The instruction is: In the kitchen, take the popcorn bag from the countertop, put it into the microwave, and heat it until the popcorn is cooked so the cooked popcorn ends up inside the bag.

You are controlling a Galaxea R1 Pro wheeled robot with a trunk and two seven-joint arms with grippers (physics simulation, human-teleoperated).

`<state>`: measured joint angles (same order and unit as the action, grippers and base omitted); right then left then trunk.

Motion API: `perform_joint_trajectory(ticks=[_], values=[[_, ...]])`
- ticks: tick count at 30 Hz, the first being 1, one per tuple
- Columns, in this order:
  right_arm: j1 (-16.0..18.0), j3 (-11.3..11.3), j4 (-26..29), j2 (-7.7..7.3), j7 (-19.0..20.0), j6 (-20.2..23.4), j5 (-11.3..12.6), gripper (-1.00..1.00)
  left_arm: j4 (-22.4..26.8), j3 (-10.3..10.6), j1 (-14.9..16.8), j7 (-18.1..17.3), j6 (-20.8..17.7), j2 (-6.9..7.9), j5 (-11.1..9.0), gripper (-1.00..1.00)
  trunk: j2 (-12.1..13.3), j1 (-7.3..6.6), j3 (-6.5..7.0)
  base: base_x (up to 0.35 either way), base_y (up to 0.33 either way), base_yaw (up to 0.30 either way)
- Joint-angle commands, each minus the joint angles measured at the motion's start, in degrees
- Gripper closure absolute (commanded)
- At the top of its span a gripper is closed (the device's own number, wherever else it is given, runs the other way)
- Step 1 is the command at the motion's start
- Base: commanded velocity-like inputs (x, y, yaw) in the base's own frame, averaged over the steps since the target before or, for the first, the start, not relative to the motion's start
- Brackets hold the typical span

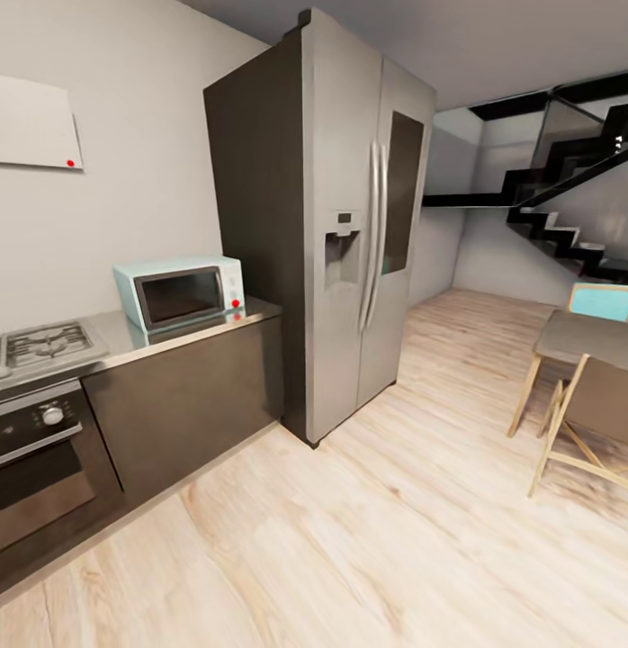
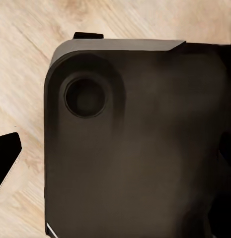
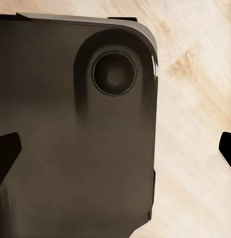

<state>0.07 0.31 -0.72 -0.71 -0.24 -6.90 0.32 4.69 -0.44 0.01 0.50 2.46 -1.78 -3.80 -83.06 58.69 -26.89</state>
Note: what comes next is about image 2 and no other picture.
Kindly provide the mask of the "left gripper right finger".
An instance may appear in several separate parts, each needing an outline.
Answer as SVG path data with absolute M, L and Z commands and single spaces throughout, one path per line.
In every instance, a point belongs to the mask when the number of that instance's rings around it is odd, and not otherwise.
M 219 150 L 231 166 L 231 133 L 223 132 L 220 143 Z

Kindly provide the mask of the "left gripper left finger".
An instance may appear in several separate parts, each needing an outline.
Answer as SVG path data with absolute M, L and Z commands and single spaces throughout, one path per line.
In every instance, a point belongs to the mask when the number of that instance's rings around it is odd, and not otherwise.
M 22 150 L 18 132 L 0 136 L 0 185 Z

